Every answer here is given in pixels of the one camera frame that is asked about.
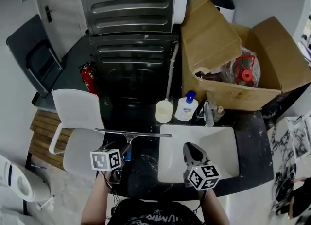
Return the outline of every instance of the drain pipe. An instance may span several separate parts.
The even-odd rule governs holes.
[[[179,49],[179,41],[176,42],[176,45],[175,45],[175,48],[174,48],[174,52],[173,52],[173,55],[172,55],[172,58],[171,58],[171,62],[170,62],[169,80],[167,82],[166,98],[165,98],[166,101],[170,97],[170,90],[171,90],[172,78],[173,78],[174,62],[175,62],[176,55],[178,53],[178,49]]]

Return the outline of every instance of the fire extinguisher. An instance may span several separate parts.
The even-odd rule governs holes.
[[[89,63],[85,63],[81,65],[79,68],[80,68],[82,80],[86,84],[89,92],[95,95],[99,95],[97,85],[96,85],[96,78],[95,78],[92,65],[90,65]]]

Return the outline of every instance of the soap bottle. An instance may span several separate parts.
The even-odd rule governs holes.
[[[199,103],[194,97],[196,93],[193,90],[188,91],[186,97],[180,98],[178,100],[178,107],[175,113],[176,119],[180,121],[191,120],[195,110],[197,109]]]

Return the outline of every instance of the white cube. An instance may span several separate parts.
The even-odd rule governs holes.
[[[188,180],[197,190],[214,188],[221,178],[217,165],[193,166]]]
[[[121,166],[118,149],[98,149],[90,152],[92,169],[109,172]]]

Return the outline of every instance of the white chair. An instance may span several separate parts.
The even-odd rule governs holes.
[[[64,154],[64,169],[72,174],[89,180],[95,180],[96,171],[92,170],[90,152],[101,147],[104,129],[97,95],[75,90],[59,89],[52,91],[56,111],[61,120],[52,139],[49,151],[52,154]],[[55,152],[58,137],[63,128],[75,128],[65,151]]]

